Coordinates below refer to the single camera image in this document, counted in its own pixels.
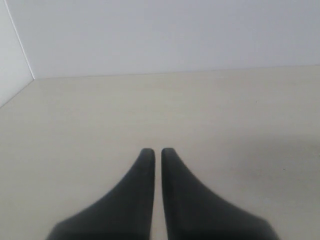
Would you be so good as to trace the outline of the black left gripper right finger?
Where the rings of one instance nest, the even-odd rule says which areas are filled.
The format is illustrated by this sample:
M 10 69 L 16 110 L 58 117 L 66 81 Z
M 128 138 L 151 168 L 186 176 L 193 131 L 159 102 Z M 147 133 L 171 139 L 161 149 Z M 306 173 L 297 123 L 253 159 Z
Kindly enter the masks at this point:
M 206 187 L 174 148 L 161 151 L 162 199 L 170 240 L 277 240 L 263 218 Z

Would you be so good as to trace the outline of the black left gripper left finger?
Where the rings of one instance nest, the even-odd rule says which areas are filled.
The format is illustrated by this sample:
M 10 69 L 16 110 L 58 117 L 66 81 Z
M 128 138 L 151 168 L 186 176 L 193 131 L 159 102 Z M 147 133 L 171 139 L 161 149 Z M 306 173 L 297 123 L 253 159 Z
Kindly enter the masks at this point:
M 155 152 L 143 148 L 121 181 L 97 202 L 59 222 L 49 240 L 148 240 L 155 195 Z

